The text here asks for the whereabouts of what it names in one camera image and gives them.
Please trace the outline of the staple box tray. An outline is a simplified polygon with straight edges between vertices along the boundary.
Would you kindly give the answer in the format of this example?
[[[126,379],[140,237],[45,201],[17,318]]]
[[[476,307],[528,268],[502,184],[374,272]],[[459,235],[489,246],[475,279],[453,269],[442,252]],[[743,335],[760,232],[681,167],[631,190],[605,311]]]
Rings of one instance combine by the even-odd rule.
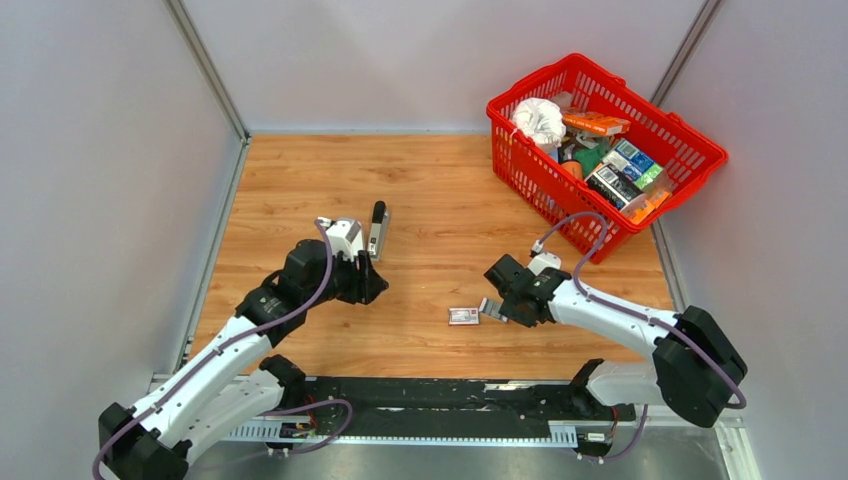
[[[501,312],[502,304],[499,301],[484,297],[478,307],[478,312],[481,316],[497,320],[501,323],[508,323],[509,319]]]

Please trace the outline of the grey stapler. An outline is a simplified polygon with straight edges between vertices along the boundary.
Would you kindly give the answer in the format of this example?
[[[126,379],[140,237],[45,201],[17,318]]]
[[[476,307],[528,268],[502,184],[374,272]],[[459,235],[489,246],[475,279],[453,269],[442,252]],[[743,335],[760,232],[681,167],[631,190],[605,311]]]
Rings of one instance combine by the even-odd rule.
[[[379,261],[382,256],[390,219],[391,214],[387,204],[378,200],[372,210],[370,231],[366,243],[368,255],[373,262]]]

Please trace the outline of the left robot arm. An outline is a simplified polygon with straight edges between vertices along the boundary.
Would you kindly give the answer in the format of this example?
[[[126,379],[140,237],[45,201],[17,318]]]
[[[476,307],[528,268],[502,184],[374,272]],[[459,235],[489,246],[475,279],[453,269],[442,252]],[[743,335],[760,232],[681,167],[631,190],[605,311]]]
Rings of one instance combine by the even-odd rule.
[[[304,324],[309,309],[332,300],[368,305],[388,287],[365,251],[347,255],[328,240],[300,241],[195,358],[132,406],[114,403],[101,413],[93,477],[107,467],[120,479],[182,479],[251,418],[273,409],[296,413],[306,389],[270,351]]]

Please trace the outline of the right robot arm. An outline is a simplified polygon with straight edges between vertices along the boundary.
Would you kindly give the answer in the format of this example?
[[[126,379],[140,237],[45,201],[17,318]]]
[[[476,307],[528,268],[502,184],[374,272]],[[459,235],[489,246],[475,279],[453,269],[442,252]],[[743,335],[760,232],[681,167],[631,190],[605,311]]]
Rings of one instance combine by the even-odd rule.
[[[714,317],[688,306],[662,310],[603,292],[562,270],[550,253],[521,265],[505,254],[484,274],[501,298],[500,314],[526,327],[553,322],[588,330],[642,357],[640,363],[596,359],[570,392],[573,410],[598,417],[609,406],[663,405],[688,423],[712,427],[726,409],[746,402],[747,365]]]

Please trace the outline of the red white staple box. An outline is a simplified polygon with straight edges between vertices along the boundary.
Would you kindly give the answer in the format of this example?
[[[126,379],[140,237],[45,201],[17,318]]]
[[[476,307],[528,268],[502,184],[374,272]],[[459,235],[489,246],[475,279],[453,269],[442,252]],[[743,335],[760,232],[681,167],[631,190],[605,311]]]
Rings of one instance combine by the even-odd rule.
[[[477,308],[449,308],[448,324],[450,326],[471,326],[479,325],[480,318]]]

